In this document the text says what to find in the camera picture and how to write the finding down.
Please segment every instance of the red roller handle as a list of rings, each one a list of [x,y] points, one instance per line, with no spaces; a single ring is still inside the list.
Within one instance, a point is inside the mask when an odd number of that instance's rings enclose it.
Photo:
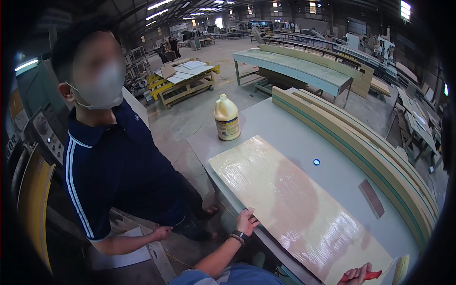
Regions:
[[[381,274],[382,274],[381,270],[379,272],[368,272],[368,273],[366,273],[364,280],[377,279],[378,277],[380,277]],[[347,281],[350,281],[350,279],[348,278],[347,275],[344,274],[342,279],[340,280],[340,282],[347,282]]]

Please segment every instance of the control panel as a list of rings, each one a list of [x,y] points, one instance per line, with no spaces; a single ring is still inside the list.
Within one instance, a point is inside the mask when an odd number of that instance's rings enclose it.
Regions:
[[[63,164],[63,149],[64,146],[61,141],[57,138],[54,131],[51,129],[46,117],[43,112],[39,110],[32,119],[33,126],[36,132],[41,137],[42,142],[38,142],[53,154],[55,159]]]

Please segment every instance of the concrete floor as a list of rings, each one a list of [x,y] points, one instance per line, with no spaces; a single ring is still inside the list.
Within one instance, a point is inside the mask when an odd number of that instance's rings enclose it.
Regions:
[[[202,62],[209,62],[210,65],[220,65],[220,74],[214,75],[217,83],[214,86],[215,89],[193,96],[174,105],[171,109],[166,109],[160,101],[147,106],[150,130],[156,146],[171,161],[175,169],[181,172],[201,193],[205,205],[215,202],[213,189],[200,161],[186,140],[197,132],[204,132],[208,126],[214,124],[212,113],[219,94],[225,93],[237,105],[239,111],[269,97],[262,92],[254,93],[253,83],[261,78],[259,76],[253,75],[241,79],[241,86],[238,86],[236,82],[232,53],[256,47],[256,44],[256,42],[251,43],[249,38],[244,38],[216,40],[215,45],[203,47],[199,51],[192,51],[190,48],[180,48],[179,51],[182,57],[199,58]],[[152,70],[161,65],[161,59],[158,56],[150,58],[149,61]],[[239,66],[241,75],[253,70],[253,66],[250,65]],[[344,105],[346,92],[337,98],[337,106],[342,107]],[[390,113],[396,96],[397,90],[395,89],[392,91],[390,98],[384,97],[380,99],[373,95],[369,95],[368,99],[363,99],[354,93],[350,93],[345,110],[385,137],[392,121]],[[323,97],[328,101],[332,101],[332,97],[329,94],[323,94]],[[393,125],[388,141],[394,147],[402,146],[398,126]],[[429,176],[427,172],[428,165],[429,158],[425,157],[417,164],[417,170],[430,189],[435,190],[437,201],[442,206],[448,176],[443,171],[442,165],[434,174]],[[215,217],[208,225],[208,228],[216,231],[220,226],[219,223],[220,218]],[[188,265],[196,264],[218,246],[218,244],[214,243],[196,243],[175,234],[168,240],[163,241],[162,244],[169,255]],[[170,258],[170,261],[177,274],[189,268],[172,258]]]

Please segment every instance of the ear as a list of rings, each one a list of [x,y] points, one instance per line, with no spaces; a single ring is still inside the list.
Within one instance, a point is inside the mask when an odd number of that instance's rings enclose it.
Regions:
[[[71,92],[71,87],[70,87],[68,84],[63,83],[63,82],[60,83],[60,84],[58,85],[58,91],[60,91],[60,94],[61,94],[61,95],[63,96],[63,98],[64,98],[65,100],[67,100],[68,102],[73,103],[73,102],[76,101],[76,99],[74,98],[73,93]]]

